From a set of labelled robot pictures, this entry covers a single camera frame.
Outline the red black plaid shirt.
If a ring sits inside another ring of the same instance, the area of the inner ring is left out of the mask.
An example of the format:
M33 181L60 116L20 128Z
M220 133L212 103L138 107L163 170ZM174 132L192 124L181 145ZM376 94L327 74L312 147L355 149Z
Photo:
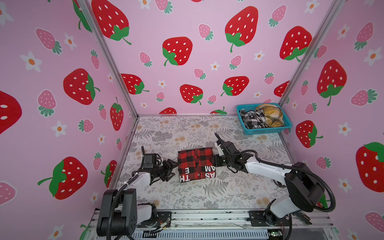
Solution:
M212 163L212 148L183 150L178 152L180 183L216 178L216 168Z

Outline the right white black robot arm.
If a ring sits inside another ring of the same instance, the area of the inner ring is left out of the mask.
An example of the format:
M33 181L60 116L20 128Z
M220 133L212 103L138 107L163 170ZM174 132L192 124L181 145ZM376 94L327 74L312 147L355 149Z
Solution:
M303 163L289 166L264 161L253 150L235 154L225 150L214 155L212 163L215 167L227 167L233 173L261 175L286 186L288 194L273 200L261 217L261 221L270 226L300 211L329 213L336 208L331 188Z

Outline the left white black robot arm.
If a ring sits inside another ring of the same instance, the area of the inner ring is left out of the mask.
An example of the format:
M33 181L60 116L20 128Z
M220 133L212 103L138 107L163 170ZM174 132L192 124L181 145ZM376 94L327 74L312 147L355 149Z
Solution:
M107 190L102 199L97 236L111 240L119 240L123 236L133 239L133 233L138 226L155 228L149 230L154 235L171 225L171 212L158 213L155 204L138 204L139 194L147 187L158 181L167 182L175 173L173 169L178 164L172 160L162 163L145 164L133 172L132 177L119 189Z

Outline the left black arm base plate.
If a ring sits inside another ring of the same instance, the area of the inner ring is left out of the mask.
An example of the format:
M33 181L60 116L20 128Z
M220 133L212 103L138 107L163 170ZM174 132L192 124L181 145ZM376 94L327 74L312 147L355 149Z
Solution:
M157 212L155 222L150 225L150 228L168 228L171 226L172 212L160 211Z

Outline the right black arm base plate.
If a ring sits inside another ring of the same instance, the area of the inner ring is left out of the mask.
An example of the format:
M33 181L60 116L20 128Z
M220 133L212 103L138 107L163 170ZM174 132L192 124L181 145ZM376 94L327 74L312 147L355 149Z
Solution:
M249 211L249 218L253 227L288 227L291 222L289 216L278 218L270 211Z

